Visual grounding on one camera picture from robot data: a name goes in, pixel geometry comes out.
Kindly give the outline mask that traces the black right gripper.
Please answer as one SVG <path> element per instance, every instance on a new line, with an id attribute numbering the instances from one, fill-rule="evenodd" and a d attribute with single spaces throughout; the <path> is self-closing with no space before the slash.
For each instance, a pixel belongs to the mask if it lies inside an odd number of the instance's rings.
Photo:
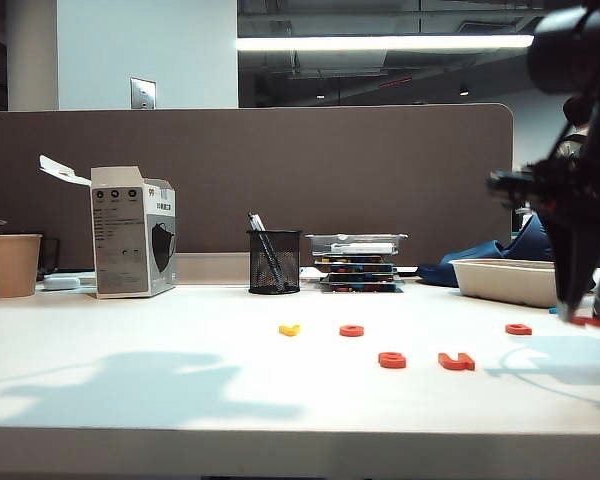
<path id="1" fill-rule="evenodd" d="M 579 152 L 495 171 L 486 185 L 503 204 L 528 203 L 537 213 L 553 251 L 558 315 L 574 316 L 600 260 L 600 127 L 589 130 Z M 593 317 L 600 319 L 600 281 Z"/>

